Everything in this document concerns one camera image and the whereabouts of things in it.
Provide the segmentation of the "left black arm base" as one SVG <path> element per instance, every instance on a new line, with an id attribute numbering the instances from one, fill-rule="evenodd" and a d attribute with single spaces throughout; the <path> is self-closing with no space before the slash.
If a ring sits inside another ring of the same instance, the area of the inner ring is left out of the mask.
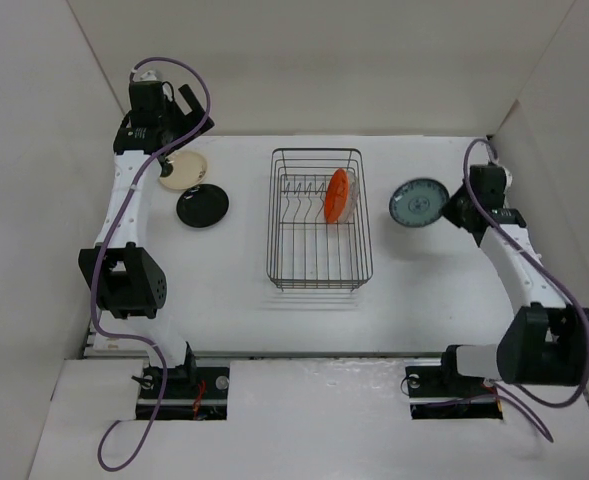
<path id="1" fill-rule="evenodd" d="M 135 415 L 149 420 L 160 393 L 160 368 L 145 367 L 132 379 L 139 384 Z M 159 421 L 222 421 L 227 419 L 230 369 L 226 366 L 200 366 L 195 371 L 169 371 L 159 411 Z"/>

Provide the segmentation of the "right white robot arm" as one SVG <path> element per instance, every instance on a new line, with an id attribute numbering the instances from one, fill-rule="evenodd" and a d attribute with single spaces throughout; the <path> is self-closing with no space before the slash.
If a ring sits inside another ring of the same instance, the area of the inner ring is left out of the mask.
<path id="1" fill-rule="evenodd" d="M 457 394 L 473 377 L 511 385 L 584 386 L 589 371 L 589 309 L 577 309 L 542 271 L 527 224 L 504 205 L 507 174 L 473 165 L 443 216 L 470 233 L 490 260 L 514 318 L 496 345 L 451 345 L 436 381 Z"/>

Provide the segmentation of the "clear glass plate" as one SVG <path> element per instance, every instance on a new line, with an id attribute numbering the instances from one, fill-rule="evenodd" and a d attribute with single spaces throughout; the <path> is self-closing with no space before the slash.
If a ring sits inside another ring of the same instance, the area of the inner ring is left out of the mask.
<path id="1" fill-rule="evenodd" d="M 344 223 L 350 222 L 356 206 L 358 204 L 359 195 L 360 195 L 360 186 L 358 176 L 352 171 L 346 171 L 347 178 L 348 178 L 348 189 L 347 189 L 347 197 L 346 197 L 346 204 L 342 214 L 342 221 Z"/>

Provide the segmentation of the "orange plate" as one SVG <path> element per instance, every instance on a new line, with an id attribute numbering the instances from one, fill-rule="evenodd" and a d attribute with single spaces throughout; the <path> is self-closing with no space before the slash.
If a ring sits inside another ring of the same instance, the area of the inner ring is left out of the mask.
<path id="1" fill-rule="evenodd" d="M 338 223 L 346 212 L 349 186 L 347 171 L 343 168 L 337 169 L 326 190 L 324 216 L 327 223 Z"/>

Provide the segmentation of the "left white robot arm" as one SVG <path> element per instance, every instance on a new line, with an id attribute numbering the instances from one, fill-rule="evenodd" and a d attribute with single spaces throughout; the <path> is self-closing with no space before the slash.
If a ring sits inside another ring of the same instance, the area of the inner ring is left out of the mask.
<path id="1" fill-rule="evenodd" d="M 178 397 L 197 387 L 189 343 L 161 317 L 168 284 L 147 250 L 152 197 L 174 151 L 210 130 L 188 85 L 174 88 L 157 78 L 128 87 L 130 109 L 114 142 L 114 180 L 106 217 L 94 246 L 78 255 L 90 289 L 92 324 L 106 339 L 135 341 L 148 355 L 153 385 Z"/>

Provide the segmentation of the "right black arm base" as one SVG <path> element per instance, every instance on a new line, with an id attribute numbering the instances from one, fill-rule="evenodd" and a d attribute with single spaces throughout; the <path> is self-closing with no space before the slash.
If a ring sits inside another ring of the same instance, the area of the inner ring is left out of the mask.
<path id="1" fill-rule="evenodd" d="M 446 373 L 435 365 L 405 367 L 401 388 L 413 420 L 502 420 L 500 402 L 478 377 Z"/>

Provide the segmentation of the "blue patterned plate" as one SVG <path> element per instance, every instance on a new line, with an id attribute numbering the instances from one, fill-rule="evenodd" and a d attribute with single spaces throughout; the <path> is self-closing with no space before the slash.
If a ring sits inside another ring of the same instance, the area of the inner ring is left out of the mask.
<path id="1" fill-rule="evenodd" d="M 447 188 L 438 180 L 415 178 L 394 191 L 388 210 L 396 223 L 408 228 L 423 228 L 441 218 L 449 199 Z"/>

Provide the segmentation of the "cream plate with flowers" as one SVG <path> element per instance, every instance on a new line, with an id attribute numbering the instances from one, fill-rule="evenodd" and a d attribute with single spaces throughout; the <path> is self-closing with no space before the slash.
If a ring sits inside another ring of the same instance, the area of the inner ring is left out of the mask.
<path id="1" fill-rule="evenodd" d="M 167 157 L 159 178 L 170 190 L 187 190 L 201 183 L 207 173 L 206 158 L 194 151 L 177 151 Z"/>

